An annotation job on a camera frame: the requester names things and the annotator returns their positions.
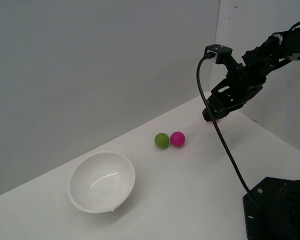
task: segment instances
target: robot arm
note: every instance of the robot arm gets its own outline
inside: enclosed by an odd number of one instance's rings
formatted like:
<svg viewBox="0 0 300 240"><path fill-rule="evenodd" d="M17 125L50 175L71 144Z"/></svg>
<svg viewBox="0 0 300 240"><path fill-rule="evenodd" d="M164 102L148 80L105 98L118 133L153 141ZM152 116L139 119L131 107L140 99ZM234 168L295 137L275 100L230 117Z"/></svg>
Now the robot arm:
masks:
<svg viewBox="0 0 300 240"><path fill-rule="evenodd" d="M299 25L300 22L288 31L275 32L261 46L247 51L242 56L245 66L236 62L229 47L213 44L205 48L204 55L214 53L211 60L225 65L228 71L226 78L211 90L207 99L216 120L242 108L263 88L269 73L291 61L300 61L300 27L295 28ZM207 122L211 121L206 109L202 114Z"/></svg>

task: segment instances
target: magenta ball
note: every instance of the magenta ball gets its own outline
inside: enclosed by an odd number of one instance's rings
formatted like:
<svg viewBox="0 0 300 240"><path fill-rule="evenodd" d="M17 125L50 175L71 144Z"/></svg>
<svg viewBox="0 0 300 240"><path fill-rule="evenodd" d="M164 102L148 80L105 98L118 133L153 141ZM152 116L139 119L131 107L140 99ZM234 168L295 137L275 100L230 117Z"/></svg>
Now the magenta ball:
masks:
<svg viewBox="0 0 300 240"><path fill-rule="evenodd" d="M181 147L185 143L185 141L186 141L186 137L180 131L176 131L176 132L172 133L172 135L170 137L171 144L176 147Z"/></svg>

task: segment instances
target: table surface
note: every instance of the table surface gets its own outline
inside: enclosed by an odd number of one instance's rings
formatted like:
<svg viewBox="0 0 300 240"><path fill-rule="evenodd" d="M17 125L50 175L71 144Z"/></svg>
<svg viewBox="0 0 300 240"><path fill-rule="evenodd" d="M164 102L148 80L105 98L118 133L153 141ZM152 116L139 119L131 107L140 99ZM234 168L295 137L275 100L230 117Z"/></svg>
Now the table surface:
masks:
<svg viewBox="0 0 300 240"><path fill-rule="evenodd" d="M0 240L245 240L241 186L199 97L0 196ZM250 188L264 177L300 179L300 152L236 111L220 129ZM157 133L181 131L183 148L161 150ZM74 167L115 151L134 165L129 198L114 212L75 208Z"/></svg>

